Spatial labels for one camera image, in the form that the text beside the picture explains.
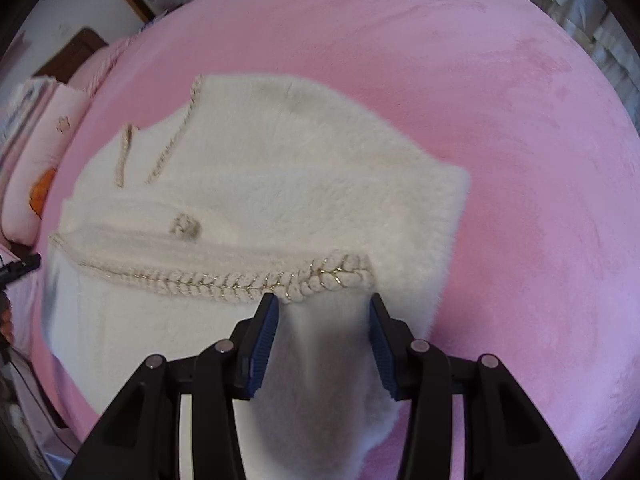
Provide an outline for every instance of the pillow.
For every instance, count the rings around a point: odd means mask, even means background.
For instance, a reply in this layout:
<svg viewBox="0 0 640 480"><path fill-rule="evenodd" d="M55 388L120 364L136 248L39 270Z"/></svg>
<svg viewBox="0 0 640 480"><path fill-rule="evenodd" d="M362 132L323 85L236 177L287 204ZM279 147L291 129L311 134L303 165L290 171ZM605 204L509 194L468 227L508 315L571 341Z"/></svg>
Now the pillow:
<svg viewBox="0 0 640 480"><path fill-rule="evenodd" d="M89 105L82 91L59 84L20 154L2 202L7 240L33 245L58 164Z"/></svg>
<svg viewBox="0 0 640 480"><path fill-rule="evenodd" d="M18 158L57 86L55 79L47 77L25 81L15 89L0 117L0 204ZM0 244L10 246L1 234Z"/></svg>

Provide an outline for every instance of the orange pattern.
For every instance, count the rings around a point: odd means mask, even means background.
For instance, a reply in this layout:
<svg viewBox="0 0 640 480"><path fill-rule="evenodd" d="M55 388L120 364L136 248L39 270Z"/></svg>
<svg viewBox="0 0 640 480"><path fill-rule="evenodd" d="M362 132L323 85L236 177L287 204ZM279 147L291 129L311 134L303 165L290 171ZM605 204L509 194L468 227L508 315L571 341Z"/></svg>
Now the orange pattern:
<svg viewBox="0 0 640 480"><path fill-rule="evenodd" d="M51 187L51 183L53 182L53 178L55 176L56 168L49 168L31 187L31 191L29 192L29 206L31 207L33 212L38 215L38 218L42 218L44 202L47 199L49 187Z"/></svg>

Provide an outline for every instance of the metal screw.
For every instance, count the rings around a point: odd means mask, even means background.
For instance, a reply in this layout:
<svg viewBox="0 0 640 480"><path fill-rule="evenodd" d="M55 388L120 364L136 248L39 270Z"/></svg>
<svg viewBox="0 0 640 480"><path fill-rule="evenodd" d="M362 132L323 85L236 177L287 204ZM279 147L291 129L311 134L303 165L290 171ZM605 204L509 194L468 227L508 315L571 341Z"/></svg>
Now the metal screw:
<svg viewBox="0 0 640 480"><path fill-rule="evenodd" d="M418 354L424 354L425 352L429 351L429 348L431 348L429 343L424 339L414 339L413 341L411 341L410 347L411 350L413 350L414 352L418 352Z"/></svg>
<svg viewBox="0 0 640 480"><path fill-rule="evenodd" d="M487 368L497 368L500 364L500 359L493 354L485 354L480 359L480 362Z"/></svg>
<svg viewBox="0 0 640 480"><path fill-rule="evenodd" d="M234 342L231 339L221 339L214 345L214 348L221 354L225 354L234 349Z"/></svg>
<svg viewBox="0 0 640 480"><path fill-rule="evenodd" d="M164 362L164 358L159 354L153 354L146 358L145 365L152 370L158 368Z"/></svg>

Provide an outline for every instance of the white fluffy sweater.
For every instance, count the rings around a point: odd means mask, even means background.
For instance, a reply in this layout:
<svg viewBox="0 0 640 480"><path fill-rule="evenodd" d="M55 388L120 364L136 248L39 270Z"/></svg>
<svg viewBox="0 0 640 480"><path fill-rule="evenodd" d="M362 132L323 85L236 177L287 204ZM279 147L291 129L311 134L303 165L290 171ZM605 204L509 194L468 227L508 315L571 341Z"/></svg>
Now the white fluffy sweater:
<svg viewBox="0 0 640 480"><path fill-rule="evenodd" d="M51 349L100 413L147 355L199 353L274 290L263 387L236 402L247 477L355 479L396 417L370 295L428 332L466 173L306 80L208 76L191 97L78 179L47 265Z"/></svg>

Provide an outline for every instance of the pink blanket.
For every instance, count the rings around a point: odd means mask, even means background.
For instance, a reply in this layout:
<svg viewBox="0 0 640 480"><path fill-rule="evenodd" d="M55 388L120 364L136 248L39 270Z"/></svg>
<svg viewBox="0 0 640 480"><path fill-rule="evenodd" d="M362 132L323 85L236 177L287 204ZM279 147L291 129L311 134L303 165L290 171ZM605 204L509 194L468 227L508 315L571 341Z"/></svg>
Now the pink blanket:
<svg viewBox="0 0 640 480"><path fill-rule="evenodd" d="M123 123L152 124L187 100L196 74L230 72L316 79L470 171L431 340L466 358L498 354L582 478L601 478L640 416L640 140L580 47L527 0L197 0L138 36L98 92L38 249ZM36 371L84 436L96 415L34 327ZM403 424L363 480L395 477ZM458 480L460 460L454 469Z"/></svg>

